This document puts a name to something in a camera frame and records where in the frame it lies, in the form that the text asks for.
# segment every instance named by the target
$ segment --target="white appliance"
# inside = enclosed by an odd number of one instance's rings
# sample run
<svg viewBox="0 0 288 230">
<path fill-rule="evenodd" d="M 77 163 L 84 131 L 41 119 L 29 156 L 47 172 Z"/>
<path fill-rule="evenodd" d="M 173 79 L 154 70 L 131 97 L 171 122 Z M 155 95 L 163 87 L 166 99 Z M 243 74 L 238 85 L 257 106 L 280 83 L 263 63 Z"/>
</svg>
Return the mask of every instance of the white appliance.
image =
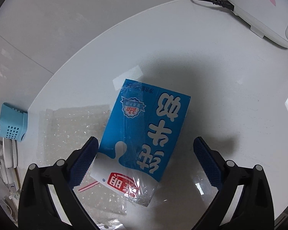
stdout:
<svg viewBox="0 0 288 230">
<path fill-rule="evenodd" d="M 259 37 L 288 48 L 288 0 L 228 0 Z"/>
</svg>

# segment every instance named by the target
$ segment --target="tabletop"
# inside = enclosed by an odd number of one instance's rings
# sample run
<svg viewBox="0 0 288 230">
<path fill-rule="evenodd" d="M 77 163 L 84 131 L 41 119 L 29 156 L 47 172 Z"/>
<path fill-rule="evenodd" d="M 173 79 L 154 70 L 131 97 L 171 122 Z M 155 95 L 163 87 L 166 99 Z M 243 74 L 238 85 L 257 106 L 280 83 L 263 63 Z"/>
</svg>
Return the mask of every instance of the tabletop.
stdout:
<svg viewBox="0 0 288 230">
<path fill-rule="evenodd" d="M 190 0 L 165 3 L 117 24 L 57 71 L 28 110 L 28 131 L 18 145 L 21 181 L 40 155 L 40 112 L 112 107 L 125 78 L 187 94 L 191 102 L 150 205 L 128 203 L 120 219 L 124 226 L 195 225 L 215 195 L 193 153 L 197 136 L 225 160 L 262 165 L 275 217 L 288 206 L 288 49 L 259 38 L 231 11 Z"/>
</svg>

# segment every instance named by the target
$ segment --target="blue and white box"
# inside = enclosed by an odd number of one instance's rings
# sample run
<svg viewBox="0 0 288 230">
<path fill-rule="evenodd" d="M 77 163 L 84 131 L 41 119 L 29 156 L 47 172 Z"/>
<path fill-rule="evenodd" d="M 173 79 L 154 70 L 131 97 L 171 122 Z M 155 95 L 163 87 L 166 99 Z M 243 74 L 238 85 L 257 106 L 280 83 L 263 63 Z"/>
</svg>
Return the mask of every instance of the blue and white box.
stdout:
<svg viewBox="0 0 288 230">
<path fill-rule="evenodd" d="M 173 153 L 189 102 L 190 96 L 125 80 L 91 176 L 148 206 Z"/>
</svg>

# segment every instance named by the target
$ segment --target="power cord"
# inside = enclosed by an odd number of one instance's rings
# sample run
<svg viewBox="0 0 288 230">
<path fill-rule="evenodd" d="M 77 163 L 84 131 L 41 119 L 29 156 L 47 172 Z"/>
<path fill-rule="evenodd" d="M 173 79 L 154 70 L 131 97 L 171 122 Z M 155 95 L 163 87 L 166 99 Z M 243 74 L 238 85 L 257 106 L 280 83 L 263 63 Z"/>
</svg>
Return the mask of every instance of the power cord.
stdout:
<svg viewBox="0 0 288 230">
<path fill-rule="evenodd" d="M 215 5 L 219 5 L 219 6 L 228 8 L 231 11 L 234 11 L 234 5 L 231 4 L 229 1 L 226 1 L 226 0 L 197 0 L 197 1 L 211 2 Z"/>
</svg>

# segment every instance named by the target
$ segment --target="silver screw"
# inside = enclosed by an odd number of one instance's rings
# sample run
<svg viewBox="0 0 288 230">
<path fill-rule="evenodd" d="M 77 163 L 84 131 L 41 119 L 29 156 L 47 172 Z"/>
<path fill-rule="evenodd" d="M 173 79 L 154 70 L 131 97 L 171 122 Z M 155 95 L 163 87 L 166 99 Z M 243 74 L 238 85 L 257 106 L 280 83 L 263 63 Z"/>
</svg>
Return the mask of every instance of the silver screw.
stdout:
<svg viewBox="0 0 288 230">
<path fill-rule="evenodd" d="M 65 163 L 65 160 L 63 160 L 63 159 L 60 159 L 56 162 L 57 166 L 62 166 L 62 165 L 64 165 L 64 163 Z"/>
<path fill-rule="evenodd" d="M 234 167 L 234 166 L 235 166 L 235 163 L 234 163 L 232 160 L 228 160 L 228 161 L 226 162 L 226 164 L 227 164 L 227 166 L 229 166 L 229 167 Z"/>
<path fill-rule="evenodd" d="M 260 166 L 260 165 L 256 165 L 256 167 L 255 167 L 258 171 L 262 171 L 262 166 Z"/>
<path fill-rule="evenodd" d="M 36 167 L 36 165 L 35 165 L 34 163 L 33 163 L 33 164 L 30 164 L 30 166 L 29 166 L 29 170 L 34 170 L 35 167 Z"/>
</svg>

